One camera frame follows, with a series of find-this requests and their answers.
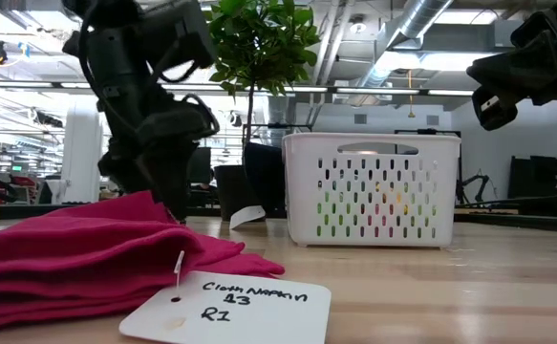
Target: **table surface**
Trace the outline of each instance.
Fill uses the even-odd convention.
[[[189,226],[329,288],[327,343],[557,343],[557,232],[455,224],[447,249],[357,248],[298,247],[284,220]],[[149,343],[118,333],[125,315],[9,327],[0,343]]]

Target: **white plastic basket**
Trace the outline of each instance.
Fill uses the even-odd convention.
[[[301,246],[450,245],[460,145],[447,136],[284,137],[290,237]]]

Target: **paper tag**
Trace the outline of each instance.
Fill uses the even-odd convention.
[[[118,329],[179,344],[322,344],[330,303],[322,286],[193,271],[178,295],[159,291]]]
[[[248,221],[260,219],[264,216],[266,216],[266,212],[260,205],[247,206],[231,215],[231,219],[229,219],[229,229],[233,229]]]

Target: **plant pot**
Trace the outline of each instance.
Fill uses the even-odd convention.
[[[214,174],[217,180],[223,221],[231,220],[231,215],[240,209],[260,204],[246,179],[243,166],[217,166],[214,168]]]

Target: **pink cloth napkin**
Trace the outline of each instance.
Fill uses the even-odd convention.
[[[243,249],[175,224],[149,192],[28,219],[0,231],[0,326],[135,309],[176,283],[181,250],[182,276],[284,273]]]

